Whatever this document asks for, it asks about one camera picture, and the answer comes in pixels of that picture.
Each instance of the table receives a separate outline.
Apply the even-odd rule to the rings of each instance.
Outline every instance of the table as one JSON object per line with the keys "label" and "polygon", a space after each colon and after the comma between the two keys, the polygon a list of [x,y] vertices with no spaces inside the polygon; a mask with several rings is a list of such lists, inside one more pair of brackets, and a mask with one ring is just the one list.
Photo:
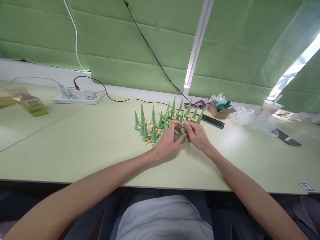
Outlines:
{"label": "table", "polygon": [[4,88],[26,87],[33,96],[38,97],[48,108],[48,114],[33,117],[18,104],[0,107],[0,152],[32,134],[85,107],[77,104],[55,104],[52,98],[59,92],[52,87],[10,83]]}
{"label": "table", "polygon": [[[148,119],[151,119],[152,106],[143,103]],[[139,132],[134,130],[134,111],[140,118],[140,107],[139,101],[118,103],[108,98],[97,105],[81,106],[3,150],[0,179],[72,183],[146,152],[151,144],[144,146]],[[156,112],[166,110],[162,104],[154,107]],[[202,121],[210,142],[267,192],[307,194],[297,182],[306,182],[320,192],[319,126],[283,121],[279,128],[302,144],[293,147],[278,138],[239,126],[229,118],[222,121],[223,130]],[[192,144],[191,151],[185,144],[180,148],[172,161],[152,166],[124,186],[231,190],[217,167],[202,152]]]}

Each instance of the black phone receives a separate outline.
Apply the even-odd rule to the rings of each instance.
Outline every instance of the black phone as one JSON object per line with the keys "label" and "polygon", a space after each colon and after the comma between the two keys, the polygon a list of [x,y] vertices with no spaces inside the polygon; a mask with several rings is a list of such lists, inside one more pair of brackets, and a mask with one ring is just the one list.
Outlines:
{"label": "black phone", "polygon": [[291,146],[297,146],[300,147],[301,144],[298,143],[296,140],[294,140],[293,138],[289,137],[287,134],[285,134],[284,132],[280,131],[278,128],[277,130],[279,131],[279,136],[278,138],[280,138],[282,141],[284,141],[286,144],[289,144]]}
{"label": "black phone", "polygon": [[214,119],[214,118],[212,118],[212,117],[209,117],[209,116],[207,116],[207,115],[202,115],[202,120],[203,121],[205,121],[205,122],[207,122],[207,123],[210,123],[210,124],[212,124],[212,125],[214,125],[214,126],[216,126],[216,127],[218,127],[218,128],[220,128],[220,129],[223,129],[224,128],[224,123],[223,122],[220,122],[219,120],[217,120],[217,119]]}

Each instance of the person's right hand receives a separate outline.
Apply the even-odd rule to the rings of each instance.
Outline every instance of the person's right hand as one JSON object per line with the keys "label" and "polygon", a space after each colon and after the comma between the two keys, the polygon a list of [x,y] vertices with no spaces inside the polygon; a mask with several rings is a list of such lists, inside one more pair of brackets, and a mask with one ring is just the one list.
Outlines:
{"label": "person's right hand", "polygon": [[184,121],[184,127],[188,133],[190,142],[196,148],[203,152],[212,146],[202,125],[191,121]]}

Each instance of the hand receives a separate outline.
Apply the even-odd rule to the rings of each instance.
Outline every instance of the hand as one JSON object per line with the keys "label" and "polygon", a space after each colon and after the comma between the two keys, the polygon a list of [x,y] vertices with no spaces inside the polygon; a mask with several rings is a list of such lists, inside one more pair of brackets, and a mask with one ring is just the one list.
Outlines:
{"label": "hand", "polygon": [[176,125],[182,126],[178,120],[172,120],[170,126],[162,134],[157,146],[153,149],[156,154],[156,159],[167,157],[178,151],[180,145],[187,137],[187,134],[182,135],[180,138],[174,134]]}
{"label": "hand", "polygon": [[202,125],[184,121],[184,127],[188,133],[190,142],[196,148],[203,152],[212,146]]}

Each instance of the green window blind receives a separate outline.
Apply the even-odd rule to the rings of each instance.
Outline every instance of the green window blind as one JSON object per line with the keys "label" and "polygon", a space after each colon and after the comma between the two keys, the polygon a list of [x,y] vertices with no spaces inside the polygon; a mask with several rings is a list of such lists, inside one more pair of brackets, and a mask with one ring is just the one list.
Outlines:
{"label": "green window blind", "polygon": [[279,103],[292,112],[320,112],[320,51],[282,90]]}
{"label": "green window blind", "polygon": [[[123,0],[66,0],[78,30],[79,60],[104,84],[177,93]],[[168,76],[183,89],[202,1],[128,0]],[[0,51],[8,59],[81,70],[62,0],[0,0]]]}
{"label": "green window blind", "polygon": [[215,0],[190,95],[261,104],[319,31],[320,1]]}
{"label": "green window blind", "polygon": [[[74,28],[62,0],[0,0],[0,52],[6,58],[81,70],[74,45]],[[81,39],[78,55],[90,70]]]}

